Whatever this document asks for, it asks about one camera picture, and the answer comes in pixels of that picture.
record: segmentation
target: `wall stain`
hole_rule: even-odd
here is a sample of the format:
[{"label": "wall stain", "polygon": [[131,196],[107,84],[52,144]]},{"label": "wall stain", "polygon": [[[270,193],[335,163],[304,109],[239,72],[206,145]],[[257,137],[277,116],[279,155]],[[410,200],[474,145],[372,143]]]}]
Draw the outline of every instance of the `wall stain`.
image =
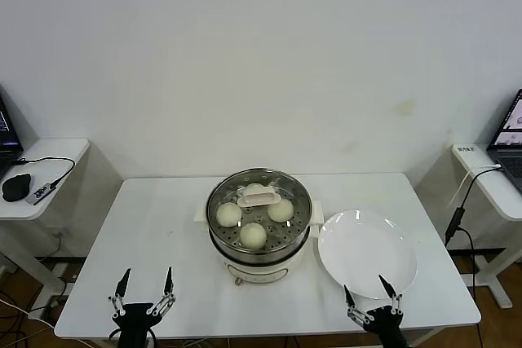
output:
[{"label": "wall stain", "polygon": [[353,154],[360,145],[361,143],[359,143],[357,140],[351,140],[344,145],[341,152],[346,155]]},{"label": "wall stain", "polygon": [[416,103],[417,101],[415,99],[407,99],[406,101],[399,102],[392,107],[391,110],[399,116],[408,117],[414,114]]}]

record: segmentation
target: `white shelf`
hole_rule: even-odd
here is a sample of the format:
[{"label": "white shelf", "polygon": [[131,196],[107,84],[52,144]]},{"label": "white shelf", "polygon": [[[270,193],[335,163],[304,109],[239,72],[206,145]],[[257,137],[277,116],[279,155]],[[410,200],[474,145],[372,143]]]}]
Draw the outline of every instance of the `white shelf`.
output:
[{"label": "white shelf", "polygon": [[[44,156],[64,156],[78,162],[88,148],[89,140],[87,139],[39,139],[27,148],[22,157],[30,161]],[[2,178],[0,188],[9,178],[18,174],[29,173],[31,174],[30,193],[33,193],[44,183],[52,183],[58,179],[70,166],[71,163],[67,161],[41,161],[22,166],[12,166]],[[38,218],[51,203],[65,180],[66,178],[58,184],[54,192],[36,205],[31,205],[25,200],[10,203],[0,197],[0,220],[23,221]]]},{"label": "white shelf", "polygon": [[[482,145],[454,144],[452,150],[466,171],[477,168],[474,174],[481,171],[478,169],[481,166],[495,164]],[[503,218],[514,222],[522,220],[522,195],[503,173],[487,173],[481,175],[476,182]]]}]

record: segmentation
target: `laptop screen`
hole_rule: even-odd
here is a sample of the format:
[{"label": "laptop screen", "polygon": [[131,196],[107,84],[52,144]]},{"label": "laptop screen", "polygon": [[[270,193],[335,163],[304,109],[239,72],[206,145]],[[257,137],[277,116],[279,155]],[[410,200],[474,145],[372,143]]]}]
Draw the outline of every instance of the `laptop screen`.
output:
[{"label": "laptop screen", "polygon": [[21,150],[21,148],[22,145],[0,96],[0,151]]},{"label": "laptop screen", "polygon": [[522,90],[517,93],[490,147],[522,147]]}]

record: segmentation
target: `white table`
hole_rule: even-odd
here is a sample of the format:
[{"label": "white table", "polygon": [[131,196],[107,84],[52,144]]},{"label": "white table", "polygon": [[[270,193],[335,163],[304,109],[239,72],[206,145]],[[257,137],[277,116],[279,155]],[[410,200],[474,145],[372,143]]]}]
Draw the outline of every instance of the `white table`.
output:
[{"label": "white table", "polygon": [[[403,328],[415,343],[448,326],[475,324],[477,310],[440,237],[403,174],[299,175],[325,216],[372,209],[399,224],[414,241],[418,275],[406,292]],[[178,301],[154,327],[158,338],[359,333],[346,316],[344,294],[307,243],[302,263],[283,280],[237,287],[193,221],[220,178],[126,180],[56,325],[62,338],[105,339],[116,328],[113,295],[131,267],[128,302],[156,301],[173,268]],[[367,309],[387,301],[357,297]]]},{"label": "white table", "polygon": [[[24,147],[26,151],[22,157],[28,161],[44,156],[57,156],[67,157],[78,162],[89,148],[89,141],[87,139],[39,139],[30,147]],[[44,183],[52,183],[58,179],[70,166],[71,163],[67,161],[41,161],[28,163],[27,165],[12,166],[3,177],[0,187],[4,181],[13,176],[29,173],[32,177],[30,192],[33,193]],[[38,218],[52,202],[66,180],[67,177],[60,181],[54,192],[36,205],[30,205],[25,200],[9,203],[0,197],[0,222],[24,222]],[[53,272],[49,271],[16,238],[11,236],[9,231],[0,231],[0,253],[7,256],[16,265],[44,285],[34,304],[35,307],[46,305],[51,295],[59,294],[64,289],[64,282],[57,277],[64,271],[64,265],[58,265]],[[7,265],[7,270],[11,269],[9,260],[1,257],[0,262]],[[33,315],[38,317],[40,313],[41,311],[33,312]]]},{"label": "white table", "polygon": [[[477,144],[455,144],[453,154],[458,158],[466,171],[474,169],[478,174],[485,169],[478,169],[485,165],[494,165],[485,151],[485,146]],[[501,172],[492,172],[480,176],[476,183],[493,207],[503,218],[511,222],[522,222],[522,195]],[[522,257],[522,244],[515,240],[500,253],[492,262],[487,262],[483,256],[476,257],[476,265],[480,271],[476,274],[476,286],[487,286],[502,309],[513,307],[506,291],[498,281],[497,276],[513,262]],[[462,276],[468,287],[473,284],[473,275]]]}]

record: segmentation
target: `lid handle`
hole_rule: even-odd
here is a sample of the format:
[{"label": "lid handle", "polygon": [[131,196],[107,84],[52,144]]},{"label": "lid handle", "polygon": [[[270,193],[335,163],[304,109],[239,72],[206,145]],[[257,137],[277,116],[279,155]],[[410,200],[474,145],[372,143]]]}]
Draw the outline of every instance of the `lid handle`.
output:
[{"label": "lid handle", "polygon": [[281,196],[273,187],[246,187],[239,192],[241,195],[237,199],[237,205],[242,208],[277,204],[281,201]]}]

